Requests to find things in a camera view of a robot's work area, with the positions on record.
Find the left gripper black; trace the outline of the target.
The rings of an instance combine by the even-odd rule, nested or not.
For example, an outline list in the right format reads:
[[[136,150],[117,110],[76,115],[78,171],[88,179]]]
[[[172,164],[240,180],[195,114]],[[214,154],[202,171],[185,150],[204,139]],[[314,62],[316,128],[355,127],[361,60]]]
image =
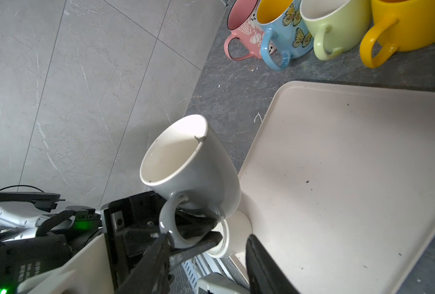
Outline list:
[[[101,208],[103,231],[114,285],[115,236],[125,231],[160,232],[159,213],[165,204],[159,194],[149,191],[105,204]],[[201,240],[217,222],[213,218],[198,217],[183,211],[175,213],[179,233]],[[170,285],[174,280],[172,271]]]

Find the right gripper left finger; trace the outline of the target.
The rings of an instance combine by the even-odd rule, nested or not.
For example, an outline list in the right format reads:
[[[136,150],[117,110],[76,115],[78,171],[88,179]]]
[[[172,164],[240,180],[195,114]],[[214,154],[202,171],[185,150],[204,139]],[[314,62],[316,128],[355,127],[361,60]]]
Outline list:
[[[170,271],[217,246],[222,234],[211,231],[187,249],[175,249],[168,233],[125,231],[115,236],[116,294],[167,294]]]

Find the grey mug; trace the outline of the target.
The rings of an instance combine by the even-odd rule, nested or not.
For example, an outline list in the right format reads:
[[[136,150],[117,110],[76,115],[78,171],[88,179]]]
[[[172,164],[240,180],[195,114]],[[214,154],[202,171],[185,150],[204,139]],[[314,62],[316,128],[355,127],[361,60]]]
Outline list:
[[[159,228],[177,249],[192,247],[205,236],[185,238],[175,220],[177,209],[220,222],[241,201],[232,159],[202,115],[185,116],[161,133],[142,160],[140,179],[166,200]]]

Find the white mug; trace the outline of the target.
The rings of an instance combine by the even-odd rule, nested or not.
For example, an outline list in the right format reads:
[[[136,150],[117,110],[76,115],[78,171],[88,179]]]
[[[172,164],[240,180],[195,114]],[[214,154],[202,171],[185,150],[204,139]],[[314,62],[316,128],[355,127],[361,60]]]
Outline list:
[[[240,210],[218,223],[212,231],[222,235],[218,245],[207,251],[212,258],[230,257],[244,252],[247,239],[253,233],[247,215]]]

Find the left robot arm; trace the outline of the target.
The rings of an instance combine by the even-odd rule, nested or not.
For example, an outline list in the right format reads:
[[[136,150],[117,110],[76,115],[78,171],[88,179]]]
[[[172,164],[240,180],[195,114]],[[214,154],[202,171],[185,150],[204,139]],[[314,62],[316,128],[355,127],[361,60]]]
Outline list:
[[[176,211],[188,249],[161,233],[165,200],[148,191],[100,209],[39,189],[0,190],[0,294],[167,294],[172,271],[219,244],[216,221]]]

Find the blue butterfly mug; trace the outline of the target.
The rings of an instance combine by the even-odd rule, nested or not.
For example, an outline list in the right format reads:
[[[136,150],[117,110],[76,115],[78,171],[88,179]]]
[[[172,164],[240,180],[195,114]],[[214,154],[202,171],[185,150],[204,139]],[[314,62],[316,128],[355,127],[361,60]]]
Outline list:
[[[260,54],[274,71],[313,49],[314,38],[303,21],[300,0],[262,0],[257,22],[264,31]]]

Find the yellow mug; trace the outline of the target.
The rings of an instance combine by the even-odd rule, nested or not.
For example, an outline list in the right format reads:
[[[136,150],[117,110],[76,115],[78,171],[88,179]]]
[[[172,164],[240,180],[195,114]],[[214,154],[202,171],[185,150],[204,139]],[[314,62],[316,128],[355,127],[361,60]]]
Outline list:
[[[397,51],[413,51],[435,43],[435,1],[372,1],[373,27],[360,44],[369,68],[384,64]]]

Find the light green mug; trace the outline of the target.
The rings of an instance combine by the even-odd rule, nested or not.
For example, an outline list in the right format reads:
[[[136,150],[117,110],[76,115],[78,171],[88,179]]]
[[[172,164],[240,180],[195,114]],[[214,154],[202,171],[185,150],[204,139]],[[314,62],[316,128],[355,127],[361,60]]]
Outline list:
[[[371,22],[370,0],[303,0],[302,18],[314,38],[313,51],[328,61],[361,42]]]

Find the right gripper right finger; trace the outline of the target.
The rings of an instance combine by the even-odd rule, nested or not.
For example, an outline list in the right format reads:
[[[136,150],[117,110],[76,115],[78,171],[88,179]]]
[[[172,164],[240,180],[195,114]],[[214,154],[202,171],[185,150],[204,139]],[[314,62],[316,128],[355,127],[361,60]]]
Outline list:
[[[251,294],[299,294],[257,236],[246,242],[246,269]]]

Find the pink patterned mug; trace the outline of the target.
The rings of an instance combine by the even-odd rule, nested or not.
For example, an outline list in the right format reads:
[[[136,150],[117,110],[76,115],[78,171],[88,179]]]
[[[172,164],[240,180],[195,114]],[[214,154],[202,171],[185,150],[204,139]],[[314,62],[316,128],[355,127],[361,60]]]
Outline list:
[[[227,28],[230,36],[224,43],[224,52],[232,61],[243,61],[248,58],[262,59],[260,48],[264,35],[263,29],[257,22],[258,0],[237,0],[228,15]],[[245,56],[233,57],[229,52],[232,40],[239,40],[249,51]]]

